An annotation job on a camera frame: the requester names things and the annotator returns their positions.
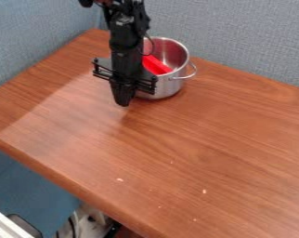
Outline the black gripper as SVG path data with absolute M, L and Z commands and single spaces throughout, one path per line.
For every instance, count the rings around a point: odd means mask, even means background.
M 154 94 L 157 76 L 143 65 L 143 47 L 137 46 L 126 51 L 111 50 L 109 58 L 94 58 L 93 75 L 109 82 L 114 102 L 127 107 L 137 91 Z

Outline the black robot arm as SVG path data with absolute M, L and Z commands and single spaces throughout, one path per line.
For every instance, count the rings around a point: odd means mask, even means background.
M 78 0 L 82 7 L 99 5 L 110 32 L 109 58 L 94 58 L 93 75 L 110 84 L 114 103 L 127 107 L 137 91 L 154 94 L 157 76 L 145 69 L 143 38 L 150 18 L 143 0 Z

